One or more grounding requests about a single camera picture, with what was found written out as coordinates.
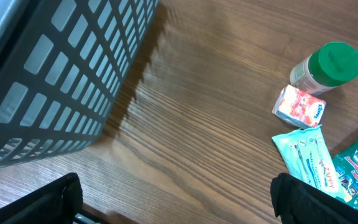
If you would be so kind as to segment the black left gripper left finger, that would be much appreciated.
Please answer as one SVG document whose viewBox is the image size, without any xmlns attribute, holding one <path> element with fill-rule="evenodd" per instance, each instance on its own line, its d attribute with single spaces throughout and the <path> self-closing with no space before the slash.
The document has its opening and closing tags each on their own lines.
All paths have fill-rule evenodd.
<svg viewBox="0 0 358 224">
<path fill-rule="evenodd" d="M 0 223 L 73 223 L 82 206 L 80 179 L 71 172 L 0 208 Z"/>
</svg>

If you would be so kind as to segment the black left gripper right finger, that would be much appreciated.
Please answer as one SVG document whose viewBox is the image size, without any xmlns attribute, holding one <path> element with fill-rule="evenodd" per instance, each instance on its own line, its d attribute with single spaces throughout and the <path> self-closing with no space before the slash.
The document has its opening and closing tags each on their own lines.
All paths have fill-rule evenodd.
<svg viewBox="0 0 358 224">
<path fill-rule="evenodd" d="M 290 174 L 273 178 L 270 194 L 283 224 L 358 224 L 358 210 Z"/>
</svg>

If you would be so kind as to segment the mint toilet tissue packet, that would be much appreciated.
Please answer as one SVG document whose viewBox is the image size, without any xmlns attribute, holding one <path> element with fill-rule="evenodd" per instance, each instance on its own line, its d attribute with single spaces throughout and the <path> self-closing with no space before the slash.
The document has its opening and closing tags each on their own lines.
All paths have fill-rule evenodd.
<svg viewBox="0 0 358 224">
<path fill-rule="evenodd" d="M 297 129 L 272 138 L 290 175 L 336 198 L 349 202 L 357 194 L 352 181 L 341 182 L 324 141 L 321 126 Z"/>
</svg>

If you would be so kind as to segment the orange Kleenex tissue pack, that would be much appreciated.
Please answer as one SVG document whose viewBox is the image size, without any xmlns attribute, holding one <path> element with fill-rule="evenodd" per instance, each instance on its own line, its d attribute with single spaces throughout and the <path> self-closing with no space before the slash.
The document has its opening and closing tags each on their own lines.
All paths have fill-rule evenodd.
<svg viewBox="0 0 358 224">
<path fill-rule="evenodd" d="M 294 86 L 287 85 L 280 92 L 272 113 L 301 129 L 319 125 L 326 102 Z"/>
</svg>

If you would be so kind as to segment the green lid white jar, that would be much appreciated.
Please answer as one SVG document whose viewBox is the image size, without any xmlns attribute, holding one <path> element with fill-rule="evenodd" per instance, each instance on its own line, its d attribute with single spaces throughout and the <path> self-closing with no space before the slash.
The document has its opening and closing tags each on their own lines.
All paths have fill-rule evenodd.
<svg viewBox="0 0 358 224">
<path fill-rule="evenodd" d="M 290 85 L 318 96 L 357 76 L 358 51 L 345 42 L 330 42 L 292 69 Z"/>
</svg>

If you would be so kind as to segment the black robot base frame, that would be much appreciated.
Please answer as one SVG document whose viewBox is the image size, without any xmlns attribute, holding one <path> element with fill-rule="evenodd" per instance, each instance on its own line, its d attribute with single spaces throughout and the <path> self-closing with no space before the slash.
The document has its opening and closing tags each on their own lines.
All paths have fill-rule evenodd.
<svg viewBox="0 0 358 224">
<path fill-rule="evenodd" d="M 86 210 L 81 210 L 75 215 L 72 224 L 108 224 L 108 222 Z"/>
</svg>

